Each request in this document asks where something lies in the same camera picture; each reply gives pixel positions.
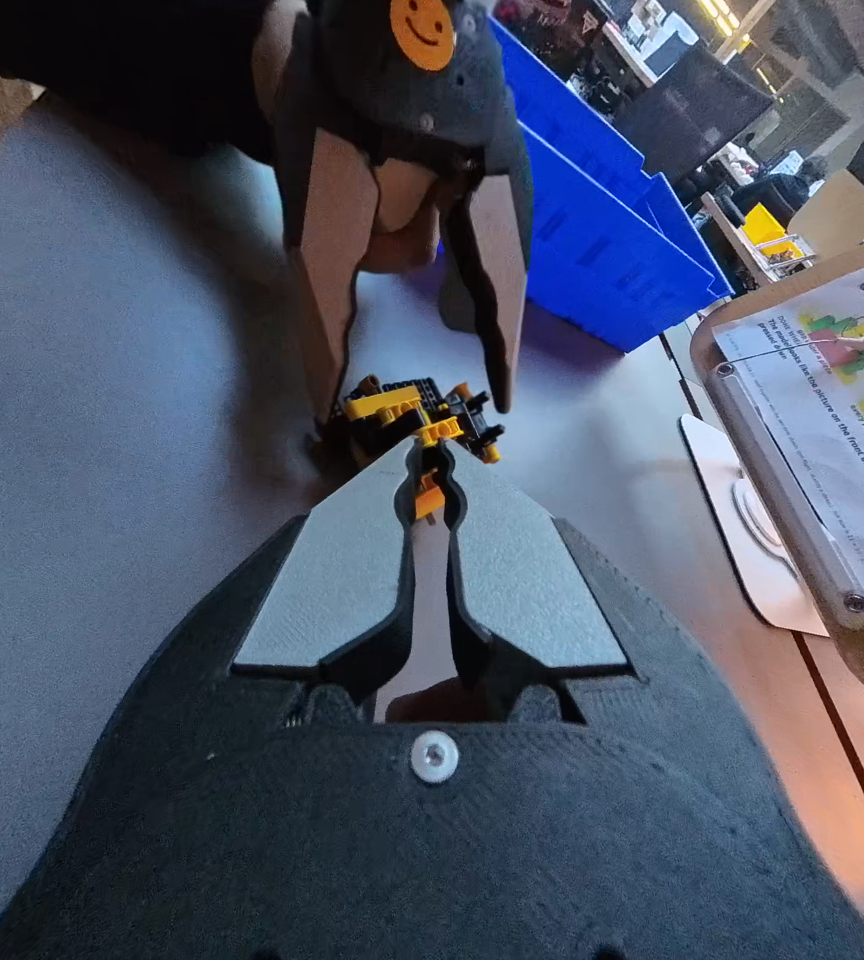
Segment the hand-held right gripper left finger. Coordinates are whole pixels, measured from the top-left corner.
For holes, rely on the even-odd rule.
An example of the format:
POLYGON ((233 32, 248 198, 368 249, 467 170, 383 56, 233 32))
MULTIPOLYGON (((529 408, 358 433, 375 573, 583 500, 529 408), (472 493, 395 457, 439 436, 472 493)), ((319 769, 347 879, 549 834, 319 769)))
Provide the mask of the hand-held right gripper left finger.
POLYGON ((244 634, 239 674, 342 688, 359 705, 412 649, 417 440, 405 438, 300 522, 244 634))

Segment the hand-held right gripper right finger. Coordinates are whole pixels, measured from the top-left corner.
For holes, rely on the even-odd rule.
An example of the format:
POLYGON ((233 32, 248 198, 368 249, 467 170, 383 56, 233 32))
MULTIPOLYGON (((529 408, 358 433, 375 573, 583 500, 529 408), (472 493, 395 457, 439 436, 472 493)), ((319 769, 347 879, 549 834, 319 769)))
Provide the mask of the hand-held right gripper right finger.
POLYGON ((461 446, 439 449, 451 652, 498 690, 623 674, 629 660, 544 507, 461 446))

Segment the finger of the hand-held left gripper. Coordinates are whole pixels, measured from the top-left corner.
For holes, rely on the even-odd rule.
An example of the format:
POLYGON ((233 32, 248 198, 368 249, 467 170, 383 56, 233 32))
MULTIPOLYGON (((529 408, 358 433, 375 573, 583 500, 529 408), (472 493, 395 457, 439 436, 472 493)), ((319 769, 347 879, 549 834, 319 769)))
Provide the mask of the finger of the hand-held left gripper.
POLYGON ((442 243, 439 317, 450 330, 478 338, 493 403, 509 414, 528 271, 508 174, 486 175, 456 201, 442 222, 442 243))
POLYGON ((348 141, 317 129, 301 236, 290 252, 302 302, 298 339, 317 426, 331 418, 348 368, 356 280, 378 201, 366 157, 348 141))

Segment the small yellow lego piece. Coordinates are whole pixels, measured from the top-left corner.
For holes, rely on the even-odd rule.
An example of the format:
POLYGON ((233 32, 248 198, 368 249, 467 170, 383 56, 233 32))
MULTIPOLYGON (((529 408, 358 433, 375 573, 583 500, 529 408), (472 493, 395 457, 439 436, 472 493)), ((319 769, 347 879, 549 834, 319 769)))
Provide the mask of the small yellow lego piece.
POLYGON ((417 453, 414 480, 414 517, 416 522, 435 524, 434 514, 446 504, 444 485, 447 483, 451 461, 447 439, 431 445, 422 445, 417 453))

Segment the yellow black lego vehicle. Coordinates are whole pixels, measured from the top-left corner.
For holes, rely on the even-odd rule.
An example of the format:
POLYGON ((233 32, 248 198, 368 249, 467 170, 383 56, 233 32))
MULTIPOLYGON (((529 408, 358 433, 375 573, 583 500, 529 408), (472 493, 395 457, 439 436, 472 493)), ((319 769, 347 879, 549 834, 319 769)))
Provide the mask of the yellow black lego vehicle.
POLYGON ((487 422, 490 402, 487 391, 476 393, 465 382, 440 390, 429 377, 386 382, 370 375, 335 403, 326 423, 317 426, 310 450, 321 462, 362 470, 413 438, 423 449, 423 483, 431 485, 438 471, 434 450, 444 442, 489 466, 501 460, 498 439, 505 428, 487 422))

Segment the person's left hand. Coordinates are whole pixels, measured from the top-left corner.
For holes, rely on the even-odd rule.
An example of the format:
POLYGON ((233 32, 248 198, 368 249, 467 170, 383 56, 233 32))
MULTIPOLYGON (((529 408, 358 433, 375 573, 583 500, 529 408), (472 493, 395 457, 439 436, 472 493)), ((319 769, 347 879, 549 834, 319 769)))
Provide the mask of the person's left hand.
POLYGON ((439 177, 425 166, 389 159, 373 171, 379 203, 360 269, 402 274, 435 259, 439 240, 439 177))

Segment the blue plastic bin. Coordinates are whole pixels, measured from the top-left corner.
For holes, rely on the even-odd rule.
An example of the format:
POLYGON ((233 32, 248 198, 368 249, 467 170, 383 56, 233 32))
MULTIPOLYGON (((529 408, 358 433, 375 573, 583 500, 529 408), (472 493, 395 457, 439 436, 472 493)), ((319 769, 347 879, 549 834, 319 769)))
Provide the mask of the blue plastic bin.
POLYGON ((552 144, 522 125, 532 165, 528 298, 622 353, 733 289, 664 174, 614 133, 552 144))
POLYGON ((497 20, 491 26, 519 121, 613 194, 644 191, 642 152, 497 20))

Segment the black monitor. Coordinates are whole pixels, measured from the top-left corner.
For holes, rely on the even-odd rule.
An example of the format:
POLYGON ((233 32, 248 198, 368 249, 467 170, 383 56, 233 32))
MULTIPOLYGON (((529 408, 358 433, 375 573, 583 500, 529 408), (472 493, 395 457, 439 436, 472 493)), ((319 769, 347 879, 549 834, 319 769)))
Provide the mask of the black monitor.
POLYGON ((612 126, 643 156, 650 175, 676 186, 755 123, 773 98, 691 46, 650 88, 621 102, 612 126))

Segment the yellow storage bin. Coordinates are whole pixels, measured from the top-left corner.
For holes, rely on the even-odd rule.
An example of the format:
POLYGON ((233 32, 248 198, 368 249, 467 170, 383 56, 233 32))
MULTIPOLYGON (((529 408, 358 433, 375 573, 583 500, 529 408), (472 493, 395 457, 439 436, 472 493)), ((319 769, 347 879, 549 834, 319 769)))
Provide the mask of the yellow storage bin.
POLYGON ((785 228, 761 204, 745 215, 740 227, 750 243, 769 263, 782 263, 805 257, 804 251, 785 228))

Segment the wooden chair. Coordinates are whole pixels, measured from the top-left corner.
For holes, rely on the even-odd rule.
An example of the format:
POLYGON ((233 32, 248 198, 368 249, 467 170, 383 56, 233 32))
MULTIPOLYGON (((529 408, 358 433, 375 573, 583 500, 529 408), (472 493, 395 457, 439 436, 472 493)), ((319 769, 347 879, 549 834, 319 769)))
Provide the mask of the wooden chair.
POLYGON ((820 256, 864 242, 864 183, 848 170, 832 174, 794 214, 787 232, 820 256))

